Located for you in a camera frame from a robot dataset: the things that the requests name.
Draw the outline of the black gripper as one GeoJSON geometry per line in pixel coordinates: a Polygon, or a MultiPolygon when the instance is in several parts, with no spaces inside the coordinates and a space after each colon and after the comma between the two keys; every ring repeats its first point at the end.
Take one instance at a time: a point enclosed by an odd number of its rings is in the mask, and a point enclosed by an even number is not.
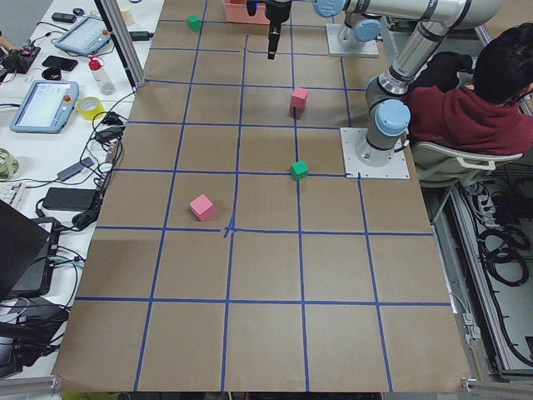
{"type": "Polygon", "coordinates": [[[271,22],[268,32],[267,58],[274,60],[281,36],[281,25],[291,14],[291,0],[266,0],[266,18],[271,22]]]}

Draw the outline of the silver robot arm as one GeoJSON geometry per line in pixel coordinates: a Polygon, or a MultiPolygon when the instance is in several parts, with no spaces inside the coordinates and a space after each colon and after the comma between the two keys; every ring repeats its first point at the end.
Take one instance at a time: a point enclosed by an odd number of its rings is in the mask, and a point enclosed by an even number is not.
{"type": "Polygon", "coordinates": [[[369,115],[376,113],[377,105],[388,98],[405,95],[424,63],[440,46],[449,31],[455,28],[476,28],[491,20],[504,3],[500,0],[448,1],[314,1],[315,12],[329,18],[338,13],[356,13],[416,20],[406,45],[391,63],[389,69],[372,79],[366,89],[369,115]]]}
{"type": "Polygon", "coordinates": [[[381,34],[381,17],[373,14],[345,12],[337,41],[344,48],[355,48],[375,40],[381,34]]]}

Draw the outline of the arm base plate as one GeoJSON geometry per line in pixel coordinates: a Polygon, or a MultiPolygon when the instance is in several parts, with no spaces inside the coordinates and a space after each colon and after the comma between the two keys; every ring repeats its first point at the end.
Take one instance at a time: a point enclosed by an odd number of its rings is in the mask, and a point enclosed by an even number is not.
{"type": "Polygon", "coordinates": [[[366,128],[342,127],[341,146],[347,178],[409,179],[406,155],[398,138],[392,149],[377,150],[366,140],[366,128]]]}
{"type": "Polygon", "coordinates": [[[354,28],[346,24],[328,23],[326,38],[329,54],[338,57],[377,58],[376,38],[381,33],[377,20],[359,21],[354,28]]]}

